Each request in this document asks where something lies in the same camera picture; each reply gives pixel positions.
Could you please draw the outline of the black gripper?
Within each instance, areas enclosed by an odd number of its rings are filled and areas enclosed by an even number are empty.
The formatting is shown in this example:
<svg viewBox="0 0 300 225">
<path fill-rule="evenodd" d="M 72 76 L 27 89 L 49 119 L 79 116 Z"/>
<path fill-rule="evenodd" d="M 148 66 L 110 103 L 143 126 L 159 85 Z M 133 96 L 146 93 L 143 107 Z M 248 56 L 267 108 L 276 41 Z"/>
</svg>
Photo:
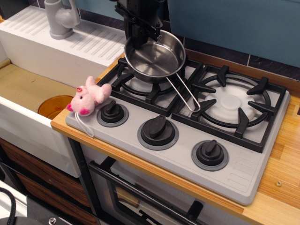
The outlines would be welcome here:
<svg viewBox="0 0 300 225">
<path fill-rule="evenodd" d="M 162 21 L 158 16 L 161 0 L 117 0 L 115 11 L 123 17 L 126 40 L 132 38 L 133 47 L 139 48 L 149 38 L 161 39 Z"/>
</svg>

